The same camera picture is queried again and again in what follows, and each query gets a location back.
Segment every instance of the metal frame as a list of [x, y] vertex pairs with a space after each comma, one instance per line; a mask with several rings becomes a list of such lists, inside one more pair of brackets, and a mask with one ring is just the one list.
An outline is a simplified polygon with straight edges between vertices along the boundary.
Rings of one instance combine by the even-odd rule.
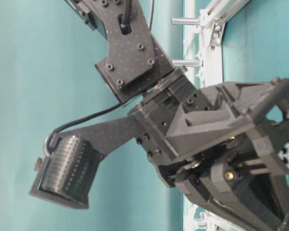
[[193, 26], [193, 33], [199, 36], [197, 59], [173, 60], [173, 64], [199, 67], [196, 76], [200, 78], [201, 87], [221, 83], [223, 81], [222, 39], [225, 23], [248, 2], [249, 0], [212, 0], [205, 9], [200, 10], [198, 18], [173, 17], [173, 24]]

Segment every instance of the robotic arm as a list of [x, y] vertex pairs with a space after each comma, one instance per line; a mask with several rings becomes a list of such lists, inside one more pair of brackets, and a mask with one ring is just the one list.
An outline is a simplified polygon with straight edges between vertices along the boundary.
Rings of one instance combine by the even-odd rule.
[[[289, 79], [195, 89], [175, 69], [138, 0], [66, 0], [109, 42], [96, 68], [127, 117], [53, 133], [32, 196], [88, 208], [100, 162], [135, 138], [167, 187], [247, 231], [289, 231]], [[283, 121], [268, 120], [274, 107]]]

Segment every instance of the black knurled cylinder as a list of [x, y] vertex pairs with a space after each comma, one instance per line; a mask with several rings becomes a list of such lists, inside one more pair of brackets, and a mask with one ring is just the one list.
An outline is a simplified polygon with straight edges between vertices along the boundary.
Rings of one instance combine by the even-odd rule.
[[76, 136], [64, 138], [52, 154], [41, 188], [83, 205], [88, 202], [101, 159], [88, 141]]

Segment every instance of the black screw head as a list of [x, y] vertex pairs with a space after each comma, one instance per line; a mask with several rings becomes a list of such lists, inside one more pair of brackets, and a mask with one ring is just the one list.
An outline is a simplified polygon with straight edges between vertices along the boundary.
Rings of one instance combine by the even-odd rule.
[[187, 103], [188, 105], [193, 105], [193, 104], [194, 104], [194, 101], [193, 101], [191, 98], [189, 98], [189, 99], [186, 100], [186, 103]]
[[115, 69], [115, 67], [112, 64], [106, 64], [106, 69], [108, 71], [113, 71]]
[[140, 51], [143, 51], [145, 48], [144, 48], [144, 45], [143, 44], [141, 44], [141, 43], [139, 43], [138, 45], [137, 45], [137, 48], [138, 48], [138, 50], [140, 50]]
[[108, 0], [102, 0], [102, 6], [104, 7], [108, 6]]
[[151, 157], [153, 156], [153, 154], [152, 154], [151, 151], [147, 152], [146, 155], [147, 155], [149, 158], [151, 158]]
[[149, 59], [149, 60], [148, 60], [148, 64], [149, 64], [150, 66], [153, 66], [153, 65], [155, 64], [155, 60], [154, 60], [154, 59]]
[[155, 153], [156, 153], [157, 155], [160, 155], [160, 154], [162, 153], [162, 150], [160, 150], [159, 148], [157, 148], [157, 149], [155, 149]]
[[143, 141], [142, 141], [140, 138], [138, 138], [138, 139], [136, 140], [136, 143], [137, 143], [138, 145], [141, 145], [141, 144], [143, 143]]
[[148, 142], [150, 140], [150, 136], [148, 134], [145, 134], [143, 136], [144, 141]]
[[117, 80], [118, 87], [122, 87], [124, 85], [124, 81], [122, 79]]

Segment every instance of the bolt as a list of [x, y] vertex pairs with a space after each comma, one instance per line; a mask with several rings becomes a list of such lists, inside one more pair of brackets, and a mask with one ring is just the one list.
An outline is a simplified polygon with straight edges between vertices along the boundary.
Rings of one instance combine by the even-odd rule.
[[221, 30], [221, 26], [220, 25], [216, 25], [214, 30], [217, 31], [217, 32], [220, 31]]
[[138, 50], [140, 50], [140, 51], [143, 51], [145, 48], [144, 48], [144, 46], [143, 46], [143, 44], [141, 44], [141, 43], [139, 43], [138, 45], [137, 45], [137, 48], [138, 48]]
[[138, 145], [141, 145], [141, 144], [143, 143], [143, 141], [142, 141], [140, 138], [138, 138], [138, 139], [136, 140], [136, 143], [137, 143]]
[[118, 88], [122, 88], [122, 86], [124, 85], [124, 81], [122, 80], [122, 79], [118, 79], [117, 80], [117, 86], [118, 86]]
[[275, 78], [272, 79], [271, 83], [272, 83], [273, 85], [275, 85], [275, 84], [279, 83], [280, 81], [281, 81], [280, 77], [277, 76], [277, 77], [275, 77]]
[[145, 134], [145, 135], [143, 136], [143, 139], [144, 139], [144, 141], [148, 142], [149, 139], [150, 139], [150, 136], [149, 136], [148, 134]]
[[155, 60], [154, 60], [154, 59], [149, 59], [149, 60], [148, 60], [148, 64], [149, 64], [150, 66], [153, 66], [153, 65], [155, 64]]
[[217, 32], [215, 32], [215, 33], [213, 33], [213, 36], [212, 36], [214, 39], [216, 39], [216, 38], [218, 38], [218, 33]]
[[186, 102], [187, 102], [187, 104], [190, 105], [190, 106], [194, 104], [194, 101], [193, 101], [192, 99], [190, 99], [190, 98], [187, 99]]
[[106, 64], [106, 68], [108, 71], [113, 71], [115, 67], [112, 64]]
[[150, 152], [150, 151], [147, 152], [146, 155], [147, 155], [149, 158], [151, 158], [151, 157], [153, 156], [152, 152]]
[[157, 148], [157, 149], [155, 149], [155, 153], [156, 153], [157, 155], [160, 155], [160, 154], [162, 153], [162, 150], [160, 150], [159, 148]]
[[39, 171], [40, 165], [42, 164], [43, 160], [42, 158], [38, 157], [37, 160], [34, 163], [33, 171]]
[[108, 6], [108, 0], [102, 0], [102, 6], [107, 7]]
[[235, 176], [233, 175], [232, 172], [226, 172], [226, 179], [227, 180], [233, 180]]

